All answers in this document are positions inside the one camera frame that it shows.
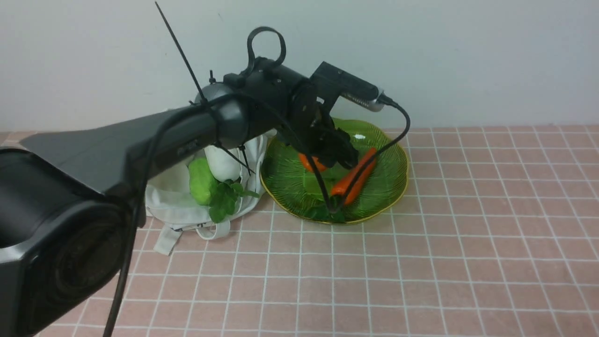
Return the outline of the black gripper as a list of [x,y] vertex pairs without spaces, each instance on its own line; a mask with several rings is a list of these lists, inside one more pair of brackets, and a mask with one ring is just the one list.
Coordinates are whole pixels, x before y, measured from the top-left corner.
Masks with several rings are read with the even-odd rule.
[[330,112],[340,98],[336,87],[301,82],[292,92],[287,120],[293,135],[287,142],[298,152],[314,156],[323,166],[352,169],[359,161],[348,132],[336,127]]

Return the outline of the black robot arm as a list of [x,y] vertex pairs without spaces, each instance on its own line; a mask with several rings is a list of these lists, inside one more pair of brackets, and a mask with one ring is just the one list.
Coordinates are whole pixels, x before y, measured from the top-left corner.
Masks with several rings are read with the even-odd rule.
[[306,77],[260,57],[182,108],[2,147],[1,335],[36,335],[128,269],[152,177],[273,129],[323,163],[353,167],[357,152],[328,113],[341,96],[378,95],[326,62]]

